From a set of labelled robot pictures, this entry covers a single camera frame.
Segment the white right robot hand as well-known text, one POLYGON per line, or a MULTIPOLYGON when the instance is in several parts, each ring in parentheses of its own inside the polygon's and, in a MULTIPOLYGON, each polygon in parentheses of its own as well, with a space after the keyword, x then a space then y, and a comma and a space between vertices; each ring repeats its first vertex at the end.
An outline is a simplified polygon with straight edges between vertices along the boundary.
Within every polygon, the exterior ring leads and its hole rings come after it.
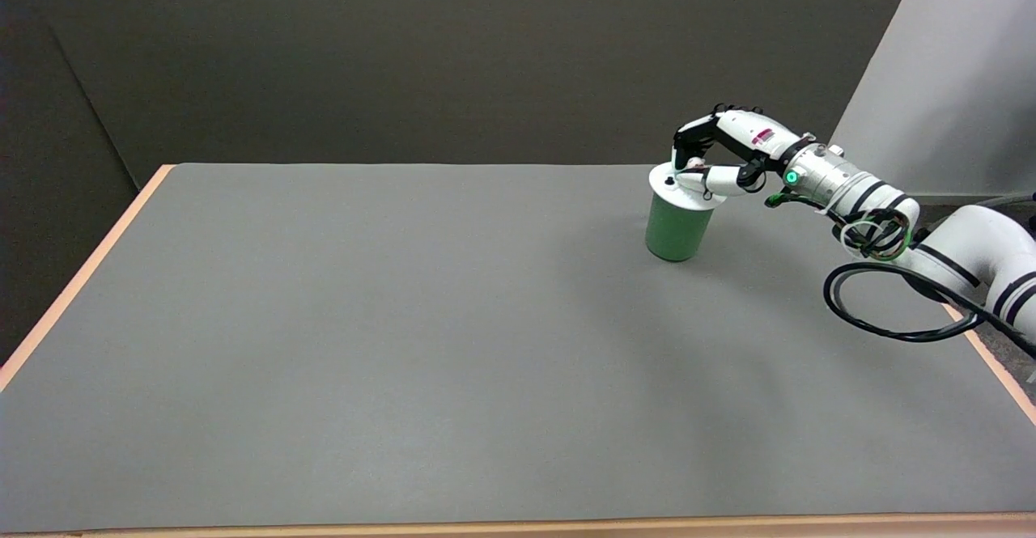
POLYGON ((718 104, 710 114, 677 129, 667 183, 706 199, 759 193, 767 173, 783 176, 792 158, 815 142, 811 133, 792 132, 758 108, 718 104), (715 144, 732 152, 739 164, 707 164, 706 154, 715 144))

